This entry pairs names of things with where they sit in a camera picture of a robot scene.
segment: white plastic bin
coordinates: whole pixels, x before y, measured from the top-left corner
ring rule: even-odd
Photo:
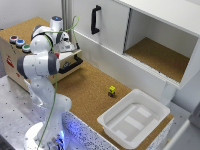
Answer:
[[[97,120],[122,147],[135,149],[169,113],[169,108],[135,89]]]

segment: small yellow object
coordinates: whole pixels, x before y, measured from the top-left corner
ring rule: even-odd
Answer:
[[[111,86],[109,88],[110,93],[114,94],[115,93],[116,88],[114,86]]]

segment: blue lid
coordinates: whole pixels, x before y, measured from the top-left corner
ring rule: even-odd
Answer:
[[[17,40],[18,43],[24,43],[24,40]]]

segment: cabinet handle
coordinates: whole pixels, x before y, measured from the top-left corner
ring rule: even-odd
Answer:
[[[92,34],[98,33],[100,30],[96,28],[96,12],[101,10],[101,7],[96,5],[96,8],[92,10],[92,23],[91,23],[91,31]]]

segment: yellow toy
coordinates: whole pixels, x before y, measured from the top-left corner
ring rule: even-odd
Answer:
[[[110,97],[114,97],[114,95],[115,95],[115,90],[116,90],[116,88],[115,88],[114,86],[111,86],[111,87],[109,88],[108,95],[109,95]]]

